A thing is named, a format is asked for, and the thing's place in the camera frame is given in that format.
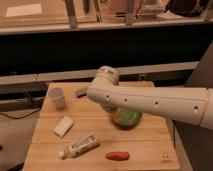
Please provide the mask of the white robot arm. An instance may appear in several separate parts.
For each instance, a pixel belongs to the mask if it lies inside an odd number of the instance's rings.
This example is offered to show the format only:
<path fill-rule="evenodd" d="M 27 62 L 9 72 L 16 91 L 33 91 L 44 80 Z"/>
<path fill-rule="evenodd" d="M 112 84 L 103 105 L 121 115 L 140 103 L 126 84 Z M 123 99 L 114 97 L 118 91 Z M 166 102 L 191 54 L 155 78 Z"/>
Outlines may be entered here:
<path fill-rule="evenodd" d="M 213 130 L 213 88 L 120 86 L 117 70 L 102 66 L 87 97 L 105 110 L 122 107 Z"/>

